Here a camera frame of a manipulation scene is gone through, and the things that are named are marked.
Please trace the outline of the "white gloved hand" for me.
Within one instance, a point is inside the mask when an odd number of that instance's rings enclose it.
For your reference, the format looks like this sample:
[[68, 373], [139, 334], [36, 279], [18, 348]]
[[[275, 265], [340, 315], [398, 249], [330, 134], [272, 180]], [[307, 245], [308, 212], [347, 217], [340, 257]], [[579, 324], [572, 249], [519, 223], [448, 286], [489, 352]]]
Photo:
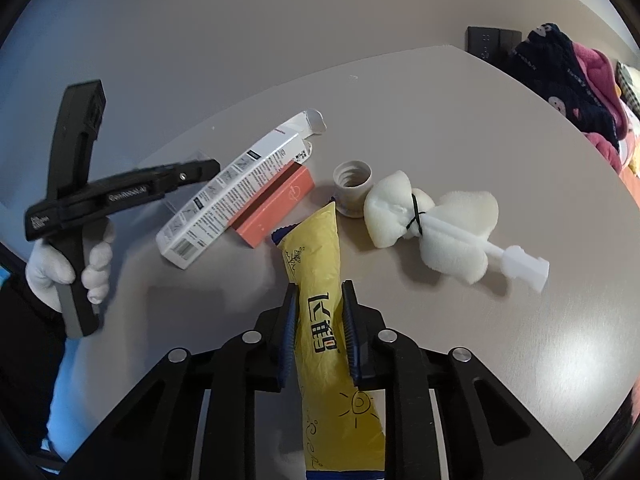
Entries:
[[[92, 226], [104, 227], [102, 238], [85, 240], [89, 252], [87, 266], [81, 273], [81, 283], [87, 291], [88, 300], [99, 306], [110, 291], [111, 263], [115, 227], [111, 220], [100, 220]], [[70, 262], [54, 247], [43, 240], [35, 242], [26, 264], [26, 281], [34, 295], [47, 307], [61, 313], [58, 285], [72, 284], [76, 278]]]

